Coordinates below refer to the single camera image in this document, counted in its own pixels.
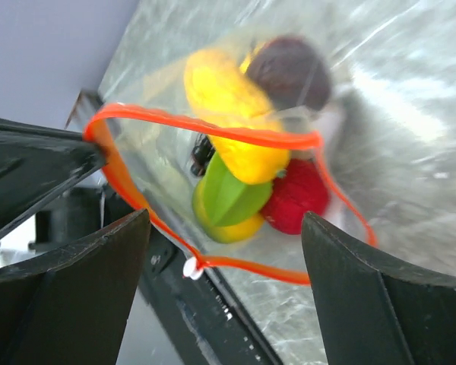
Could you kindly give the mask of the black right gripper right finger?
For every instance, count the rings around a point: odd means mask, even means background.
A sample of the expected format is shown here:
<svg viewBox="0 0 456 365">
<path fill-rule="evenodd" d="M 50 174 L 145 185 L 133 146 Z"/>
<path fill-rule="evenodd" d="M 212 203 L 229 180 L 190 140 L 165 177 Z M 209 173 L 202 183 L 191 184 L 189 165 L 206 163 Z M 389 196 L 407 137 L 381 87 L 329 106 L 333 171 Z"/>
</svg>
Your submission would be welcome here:
<svg viewBox="0 0 456 365">
<path fill-rule="evenodd" d="M 456 277 L 410 264 L 316 214 L 302 248 L 330 364 L 456 365 Z"/>
</svg>

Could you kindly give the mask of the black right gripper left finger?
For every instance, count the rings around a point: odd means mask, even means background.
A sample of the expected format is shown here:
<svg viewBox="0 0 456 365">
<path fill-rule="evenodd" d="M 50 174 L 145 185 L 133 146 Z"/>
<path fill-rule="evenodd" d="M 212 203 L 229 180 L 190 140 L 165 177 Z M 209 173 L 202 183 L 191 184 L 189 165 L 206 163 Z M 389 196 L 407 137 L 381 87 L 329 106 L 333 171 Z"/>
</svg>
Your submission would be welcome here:
<svg viewBox="0 0 456 365">
<path fill-rule="evenodd" d="M 0 364 L 114 364 L 149 235 L 136 211 L 0 268 Z"/>
</svg>

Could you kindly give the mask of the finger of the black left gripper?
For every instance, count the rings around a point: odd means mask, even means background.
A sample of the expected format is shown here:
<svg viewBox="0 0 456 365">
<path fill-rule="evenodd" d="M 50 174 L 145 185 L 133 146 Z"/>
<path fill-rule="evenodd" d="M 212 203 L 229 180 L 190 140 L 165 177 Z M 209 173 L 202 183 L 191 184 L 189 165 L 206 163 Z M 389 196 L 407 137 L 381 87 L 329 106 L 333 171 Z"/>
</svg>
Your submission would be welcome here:
<svg viewBox="0 0 456 365">
<path fill-rule="evenodd" d="M 0 239 L 104 163 L 78 132 L 0 118 Z"/>
</svg>

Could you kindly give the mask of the red apple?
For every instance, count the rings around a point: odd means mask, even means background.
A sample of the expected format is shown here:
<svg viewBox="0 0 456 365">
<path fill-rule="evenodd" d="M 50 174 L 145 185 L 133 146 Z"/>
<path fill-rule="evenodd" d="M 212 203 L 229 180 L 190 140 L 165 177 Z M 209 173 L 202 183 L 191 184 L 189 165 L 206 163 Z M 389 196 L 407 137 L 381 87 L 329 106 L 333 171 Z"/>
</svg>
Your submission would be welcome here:
<svg viewBox="0 0 456 365">
<path fill-rule="evenodd" d="M 261 209 L 261 215 L 275 229 L 289 235 L 299 235 L 302 220 L 310 211 L 324 215 L 331 202 L 313 162 L 292 159 L 285 176 L 273 181 L 272 195 Z"/>
</svg>

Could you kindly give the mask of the black grape bunch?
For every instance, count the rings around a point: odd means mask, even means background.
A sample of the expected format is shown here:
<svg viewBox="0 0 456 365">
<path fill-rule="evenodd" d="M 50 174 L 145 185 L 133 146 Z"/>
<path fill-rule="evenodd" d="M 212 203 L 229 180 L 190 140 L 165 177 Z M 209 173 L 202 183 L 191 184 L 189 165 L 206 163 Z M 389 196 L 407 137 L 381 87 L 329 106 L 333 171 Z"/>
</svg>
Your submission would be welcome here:
<svg viewBox="0 0 456 365">
<path fill-rule="evenodd" d="M 200 134 L 196 138 L 191 152 L 192 165 L 190 167 L 190 171 L 194 176 L 199 177 L 205 174 L 215 151 L 215 148 L 206 135 Z"/>
</svg>

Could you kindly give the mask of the green leaf vegetable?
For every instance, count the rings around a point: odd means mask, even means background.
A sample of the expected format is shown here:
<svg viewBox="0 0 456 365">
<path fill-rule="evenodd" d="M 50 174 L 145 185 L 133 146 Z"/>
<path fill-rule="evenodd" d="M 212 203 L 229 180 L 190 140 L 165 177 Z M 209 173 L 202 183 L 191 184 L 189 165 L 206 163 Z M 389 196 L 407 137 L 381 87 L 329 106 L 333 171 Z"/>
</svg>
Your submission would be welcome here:
<svg viewBox="0 0 456 365">
<path fill-rule="evenodd" d="M 271 181 L 251 185 L 237 179 L 217 152 L 201 182 L 201 200 L 209 222 L 215 227 L 239 224 L 254 216 L 272 193 Z"/>
</svg>

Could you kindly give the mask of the yellow mango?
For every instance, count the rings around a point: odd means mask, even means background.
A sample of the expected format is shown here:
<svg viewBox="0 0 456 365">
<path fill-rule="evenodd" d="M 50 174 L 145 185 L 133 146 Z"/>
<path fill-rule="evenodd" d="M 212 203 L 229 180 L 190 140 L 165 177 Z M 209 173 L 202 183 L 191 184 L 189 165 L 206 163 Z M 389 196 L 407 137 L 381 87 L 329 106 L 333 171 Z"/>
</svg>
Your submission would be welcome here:
<svg viewBox="0 0 456 365">
<path fill-rule="evenodd" d="M 239 69 L 235 59 L 219 49 L 202 49 L 186 60 L 185 95 L 193 113 L 221 128 L 282 132 L 266 94 Z M 290 152 L 211 135 L 211 144 L 229 171 L 240 181 L 256 185 L 284 170 Z"/>
</svg>

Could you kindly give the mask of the clear zip bag orange zipper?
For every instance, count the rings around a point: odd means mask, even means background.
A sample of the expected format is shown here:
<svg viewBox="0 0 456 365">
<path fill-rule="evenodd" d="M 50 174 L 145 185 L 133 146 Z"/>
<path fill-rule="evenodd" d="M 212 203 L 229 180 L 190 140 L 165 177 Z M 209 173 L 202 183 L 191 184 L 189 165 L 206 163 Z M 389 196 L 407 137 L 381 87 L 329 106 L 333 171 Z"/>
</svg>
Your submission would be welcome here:
<svg viewBox="0 0 456 365">
<path fill-rule="evenodd" d="M 244 74 L 253 50 L 283 35 L 305 39 L 324 59 L 332 93 L 322 110 L 279 109 L 266 94 L 282 132 L 221 128 L 193 113 L 183 81 L 192 53 L 222 50 Z M 342 40 L 308 23 L 243 27 L 140 73 L 88 122 L 83 136 L 100 146 L 104 176 L 186 251 L 184 276 L 233 268 L 309 283 L 302 230 L 285 234 L 264 219 L 253 237 L 227 244 L 204 232 L 192 209 L 204 176 L 190 171 L 200 134 L 313 162 L 331 194 L 324 220 L 401 259 L 456 275 L 456 43 L 436 34 L 420 43 L 390 34 L 345 49 Z"/>
</svg>

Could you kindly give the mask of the dark purple fruit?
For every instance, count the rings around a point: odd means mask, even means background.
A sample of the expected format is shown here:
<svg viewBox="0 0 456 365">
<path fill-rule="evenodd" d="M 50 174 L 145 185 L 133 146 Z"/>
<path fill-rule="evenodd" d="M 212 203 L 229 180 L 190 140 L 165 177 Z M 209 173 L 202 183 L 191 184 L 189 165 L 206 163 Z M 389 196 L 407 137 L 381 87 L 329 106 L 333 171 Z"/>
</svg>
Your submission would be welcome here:
<svg viewBox="0 0 456 365">
<path fill-rule="evenodd" d="M 299 36 L 277 36 L 261 44 L 249 55 L 244 74 L 279 109 L 306 106 L 320 111 L 332 93 L 324 59 Z"/>
</svg>

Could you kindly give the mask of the green orange fruit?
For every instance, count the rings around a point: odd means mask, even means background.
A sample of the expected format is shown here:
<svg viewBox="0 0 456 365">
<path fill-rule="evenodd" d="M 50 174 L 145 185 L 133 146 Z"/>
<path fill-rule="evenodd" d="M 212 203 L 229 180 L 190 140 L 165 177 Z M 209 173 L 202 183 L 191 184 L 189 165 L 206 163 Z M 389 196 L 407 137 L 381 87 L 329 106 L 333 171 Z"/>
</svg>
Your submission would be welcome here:
<svg viewBox="0 0 456 365">
<path fill-rule="evenodd" d="M 193 192 L 192 209 L 198 223 L 213 241 L 225 244 L 236 243 L 253 237 L 261 229 L 264 224 L 264 218 L 259 213 L 245 219 L 241 223 L 230 226 L 215 227 L 211 224 L 208 221 L 208 216 L 202 202 L 204 185 L 205 181 L 202 178 Z"/>
</svg>

